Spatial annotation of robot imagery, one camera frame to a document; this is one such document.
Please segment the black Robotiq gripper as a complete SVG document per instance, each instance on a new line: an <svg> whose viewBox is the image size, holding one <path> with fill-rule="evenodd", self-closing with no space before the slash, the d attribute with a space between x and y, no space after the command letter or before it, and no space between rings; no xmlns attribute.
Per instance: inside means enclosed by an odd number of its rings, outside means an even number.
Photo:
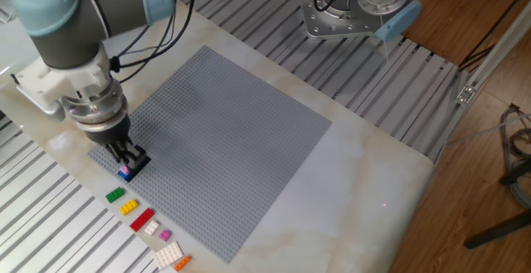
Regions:
<svg viewBox="0 0 531 273"><path fill-rule="evenodd" d="M129 140L130 119L126 115L117 125L100 132L85 132L86 136L104 148L121 164L123 173L130 173L131 168L141 168L146 161L146 152Z"/></svg>

